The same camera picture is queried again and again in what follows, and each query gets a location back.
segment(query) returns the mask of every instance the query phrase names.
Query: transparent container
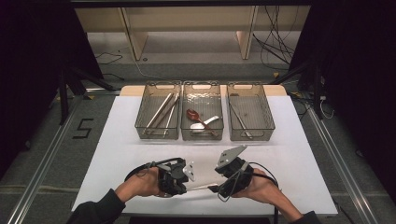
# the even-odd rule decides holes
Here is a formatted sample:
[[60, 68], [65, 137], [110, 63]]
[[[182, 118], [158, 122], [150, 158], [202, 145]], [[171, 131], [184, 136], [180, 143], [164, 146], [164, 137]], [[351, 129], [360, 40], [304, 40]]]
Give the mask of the transparent container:
[[141, 139], [178, 139], [180, 81], [148, 81], [134, 126]]
[[275, 124], [261, 83], [229, 83], [227, 103], [232, 141], [270, 140]]
[[[192, 129], [199, 121], [190, 119], [187, 110], [194, 110], [202, 121], [218, 116], [208, 123], [208, 129]], [[183, 84], [181, 134], [183, 140], [221, 140], [224, 130], [222, 120], [220, 85], [217, 81], [186, 81]]]

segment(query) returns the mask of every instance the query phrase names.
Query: white table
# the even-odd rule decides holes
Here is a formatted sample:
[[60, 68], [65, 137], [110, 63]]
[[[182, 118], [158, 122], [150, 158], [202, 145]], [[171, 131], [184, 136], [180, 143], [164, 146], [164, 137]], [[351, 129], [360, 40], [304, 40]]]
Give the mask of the white table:
[[[229, 139], [225, 99], [222, 101], [224, 132], [221, 141], [190, 142], [178, 140], [141, 140], [134, 127], [140, 106], [139, 96], [118, 96], [111, 108], [91, 165], [84, 178], [73, 210], [80, 203], [99, 201], [110, 188], [116, 188], [135, 167], [149, 161], [181, 157], [194, 161], [194, 188], [223, 183], [214, 170], [220, 153], [232, 147], [248, 145], [240, 154], [246, 161], [267, 167], [279, 187], [302, 213], [315, 210], [319, 216], [335, 216], [337, 210], [304, 134], [289, 96], [268, 96], [276, 129], [268, 142], [232, 142]], [[173, 198], [135, 197], [126, 204], [124, 214], [134, 216], [271, 216], [274, 207], [250, 199], [219, 200], [209, 189], [189, 191]]]

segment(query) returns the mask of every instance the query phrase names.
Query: hand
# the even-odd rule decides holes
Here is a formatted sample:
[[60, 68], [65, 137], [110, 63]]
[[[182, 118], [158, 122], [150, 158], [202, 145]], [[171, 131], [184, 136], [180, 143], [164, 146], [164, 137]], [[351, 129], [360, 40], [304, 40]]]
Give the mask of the hand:
[[[255, 168], [255, 174], [266, 175], [260, 169]], [[281, 196], [282, 192], [278, 187], [269, 179], [259, 176], [253, 176], [247, 188], [235, 193], [234, 198], [249, 198], [260, 203], [274, 204], [276, 198]]]
[[152, 167], [132, 175], [127, 181], [120, 184], [115, 192], [124, 203], [134, 196], [163, 196], [164, 193], [158, 188], [158, 168]]
[[[253, 172], [265, 175], [264, 171], [257, 168]], [[245, 197], [260, 203], [270, 203], [288, 222], [293, 222], [303, 216], [271, 180], [259, 176], [253, 176], [247, 188], [235, 193], [233, 197]]]

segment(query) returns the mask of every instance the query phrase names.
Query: cable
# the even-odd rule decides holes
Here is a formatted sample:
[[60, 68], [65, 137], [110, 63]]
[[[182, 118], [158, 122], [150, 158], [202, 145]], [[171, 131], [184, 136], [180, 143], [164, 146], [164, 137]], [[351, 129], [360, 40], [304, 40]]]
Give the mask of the cable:
[[163, 77], [157, 77], [157, 76], [151, 76], [151, 75], [146, 75], [142, 72], [142, 70], [140, 70], [139, 64], [137, 63], [137, 61], [135, 59], [133, 59], [134, 63], [136, 64], [137, 70], [139, 70], [140, 75], [142, 75], [143, 77], [154, 77], [154, 78], [158, 78], [161, 80], [168, 80], [166, 78]]
[[344, 213], [344, 215], [345, 215], [346, 218], [349, 220], [349, 222], [350, 222], [351, 224], [355, 224], [355, 222], [354, 222], [353, 219], [349, 216], [349, 214], [344, 210], [343, 207], [341, 207], [341, 205], [340, 205], [334, 198], [332, 198], [332, 201], [333, 201], [334, 204], [338, 207], [338, 209], [339, 209], [342, 213]]
[[[231, 176], [222, 184], [222, 187], [219, 189], [219, 192], [218, 192], [218, 198], [219, 198], [222, 202], [227, 203], [228, 200], [231, 198], [231, 195], [233, 195], [233, 191], [235, 190], [236, 183], [237, 183], [238, 180], [239, 180], [239, 176], [240, 176], [242, 173], [243, 173], [243, 171], [239, 170], [238, 172], [236, 172], [236, 173], [234, 173], [233, 175], [231, 175]], [[230, 195], [229, 195], [227, 198], [222, 199], [222, 198], [220, 197], [220, 194], [219, 194], [219, 193], [221, 192], [222, 188], [223, 188], [224, 186], [226, 186], [226, 184], [227, 184], [228, 182], [231, 182], [231, 181], [233, 181], [233, 180], [234, 180], [235, 182], [233, 183], [233, 189], [231, 190]]]
[[102, 75], [104, 75], [104, 76], [113, 76], [113, 77], [117, 77], [117, 78], [119, 78], [120, 80], [125, 81], [125, 78], [119, 77], [119, 76], [117, 76], [117, 75], [115, 75], [115, 74], [112, 74], [112, 73], [103, 73]]
[[116, 62], [116, 61], [118, 61], [119, 59], [122, 58], [122, 55], [120, 55], [120, 54], [112, 54], [112, 53], [107, 53], [107, 52], [103, 52], [103, 53], [99, 54], [98, 56], [95, 56], [95, 58], [100, 58], [100, 57], [102, 57], [102, 55], [104, 55], [104, 54], [108, 54], [108, 55], [111, 55], [111, 56], [116, 56], [116, 57], [119, 57], [119, 58], [117, 58], [117, 59], [115, 59], [115, 60], [113, 60], [113, 61], [110, 61], [110, 62], [108, 62], [108, 63], [99, 63], [99, 64], [110, 64], [110, 63], [114, 63], [114, 62]]
[[322, 108], [323, 101], [324, 101], [324, 100], [321, 100], [321, 101], [320, 101], [320, 110], [321, 110], [323, 116], [324, 116], [326, 119], [332, 119], [332, 117], [334, 116], [334, 110], [332, 111], [332, 115], [329, 116], [329, 117], [327, 117], [326, 113], [323, 111], [323, 108]]

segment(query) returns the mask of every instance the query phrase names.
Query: black sleeve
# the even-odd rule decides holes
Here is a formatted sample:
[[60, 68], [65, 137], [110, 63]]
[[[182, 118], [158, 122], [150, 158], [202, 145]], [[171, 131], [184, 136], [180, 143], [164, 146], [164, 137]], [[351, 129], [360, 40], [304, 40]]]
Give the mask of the black sleeve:
[[80, 204], [72, 216], [67, 220], [67, 224], [78, 223], [113, 223], [125, 208], [123, 203], [113, 189], [99, 202], [86, 202]]
[[300, 219], [291, 222], [290, 224], [320, 224], [320, 221], [317, 217], [317, 214], [315, 214], [315, 212], [312, 211], [305, 214]]

